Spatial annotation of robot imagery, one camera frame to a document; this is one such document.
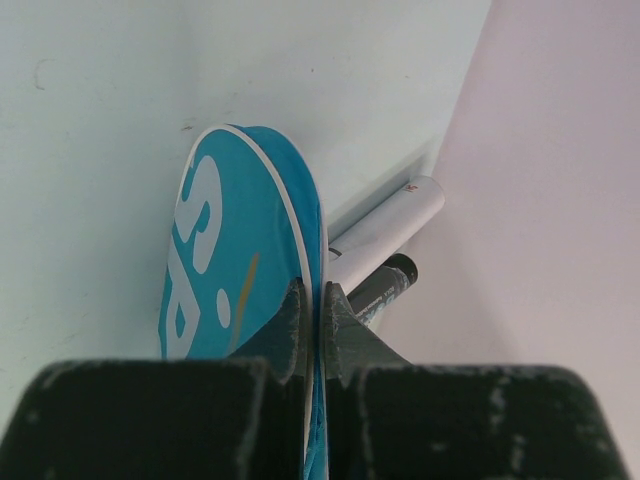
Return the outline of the white shuttlecock tube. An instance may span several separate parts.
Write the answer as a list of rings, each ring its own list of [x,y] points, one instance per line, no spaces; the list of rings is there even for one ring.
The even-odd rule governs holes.
[[[329,244],[328,280],[352,292],[444,204],[444,192],[433,178],[415,177]]]

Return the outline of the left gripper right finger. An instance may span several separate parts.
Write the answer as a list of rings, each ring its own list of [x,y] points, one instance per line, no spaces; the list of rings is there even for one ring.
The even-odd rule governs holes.
[[[364,389],[371,369],[409,362],[358,320],[342,287],[326,284],[322,313],[328,477],[367,479],[372,458]]]

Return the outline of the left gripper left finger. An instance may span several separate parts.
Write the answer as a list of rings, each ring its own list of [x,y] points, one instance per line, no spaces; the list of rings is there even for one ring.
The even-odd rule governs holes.
[[[275,313],[230,355],[250,366],[255,379],[248,423],[238,446],[241,479],[300,479],[308,426],[307,290],[296,278]]]

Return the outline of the black shuttlecock tube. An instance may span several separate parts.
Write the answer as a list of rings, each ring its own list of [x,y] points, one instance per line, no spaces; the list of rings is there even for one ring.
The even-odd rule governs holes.
[[[356,318],[375,331],[382,311],[413,286],[418,279],[415,262],[403,253],[389,257],[357,286],[347,299]]]

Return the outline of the blue racket cover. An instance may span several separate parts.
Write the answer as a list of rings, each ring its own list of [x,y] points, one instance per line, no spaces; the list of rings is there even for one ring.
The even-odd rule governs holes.
[[[159,318],[166,359],[218,359],[253,339],[300,279],[308,304],[303,475],[328,475],[319,322],[328,256],[319,194],[280,132],[201,134],[181,181]]]

